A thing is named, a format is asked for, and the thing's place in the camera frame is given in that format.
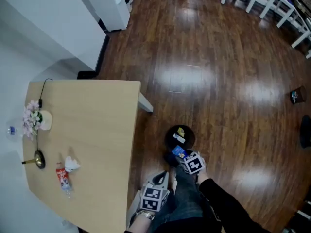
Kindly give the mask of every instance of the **hand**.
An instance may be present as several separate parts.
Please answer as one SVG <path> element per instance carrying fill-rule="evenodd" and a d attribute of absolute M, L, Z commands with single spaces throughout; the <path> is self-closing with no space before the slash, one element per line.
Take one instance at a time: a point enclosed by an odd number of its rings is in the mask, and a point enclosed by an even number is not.
<path fill-rule="evenodd" d="M 198 174 L 198 184 L 200 185 L 204 180 L 207 180 L 209 179 L 209 176 L 207 175 L 207 165 L 204 161 L 204 165 L 205 165 L 205 168 L 203 168 L 201 171 L 199 171 L 199 174 Z"/>

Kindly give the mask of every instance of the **wristwatch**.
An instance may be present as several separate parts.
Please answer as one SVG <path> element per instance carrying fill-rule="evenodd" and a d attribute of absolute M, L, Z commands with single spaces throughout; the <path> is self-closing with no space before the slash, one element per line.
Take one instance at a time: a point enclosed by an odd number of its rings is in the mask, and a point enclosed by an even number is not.
<path fill-rule="evenodd" d="M 146 218 L 150 219 L 151 221 L 155 218 L 155 215 L 151 214 L 148 211 L 145 210 L 138 210 L 134 213 L 134 218 L 136 218 L 138 215 L 144 215 Z"/>

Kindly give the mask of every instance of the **plastic bottle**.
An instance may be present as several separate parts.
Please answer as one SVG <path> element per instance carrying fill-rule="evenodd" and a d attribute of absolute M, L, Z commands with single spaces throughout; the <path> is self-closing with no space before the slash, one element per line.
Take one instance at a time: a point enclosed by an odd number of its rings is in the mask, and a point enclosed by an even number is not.
<path fill-rule="evenodd" d="M 22 128 L 22 120 L 18 118 L 11 119 L 6 123 L 6 137 L 12 141 L 17 142 L 22 139 L 24 131 Z"/>
<path fill-rule="evenodd" d="M 62 190 L 66 193 L 68 198 L 70 198 L 71 192 L 72 192 L 72 187 L 69 183 L 68 173 L 65 170 L 65 167 L 61 162 L 57 163 L 56 173 L 57 173 L 58 179 L 60 181 L 60 185 L 62 187 Z"/>

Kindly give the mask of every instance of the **wooden floor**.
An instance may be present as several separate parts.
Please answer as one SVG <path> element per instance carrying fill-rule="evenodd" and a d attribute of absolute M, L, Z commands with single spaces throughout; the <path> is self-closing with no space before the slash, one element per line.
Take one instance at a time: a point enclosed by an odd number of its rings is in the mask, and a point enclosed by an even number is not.
<path fill-rule="evenodd" d="M 299 125 L 311 100 L 292 105 L 288 92 L 311 91 L 308 46 L 292 49 L 298 32 L 276 27 L 262 7 L 244 0 L 135 0 L 126 31 L 112 33 L 99 79 L 141 81 L 154 106 L 139 111 L 129 202 L 146 177 L 169 167 L 164 135 L 190 126 L 209 175 L 251 218 L 280 232 L 311 181 L 311 150 Z"/>

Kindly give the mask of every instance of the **baseboard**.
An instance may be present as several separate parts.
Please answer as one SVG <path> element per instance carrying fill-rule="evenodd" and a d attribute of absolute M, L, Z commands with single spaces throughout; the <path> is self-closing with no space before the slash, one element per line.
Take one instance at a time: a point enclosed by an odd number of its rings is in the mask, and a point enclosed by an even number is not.
<path fill-rule="evenodd" d="M 90 79 L 97 77 L 97 75 L 100 73 L 101 68 L 102 68 L 103 59 L 104 59 L 104 55 L 105 55 L 109 40 L 110 40 L 110 37 L 106 35 L 105 40 L 102 45 L 102 49 L 98 56 L 95 71 L 80 71 L 77 77 L 78 80 L 90 80 Z"/>

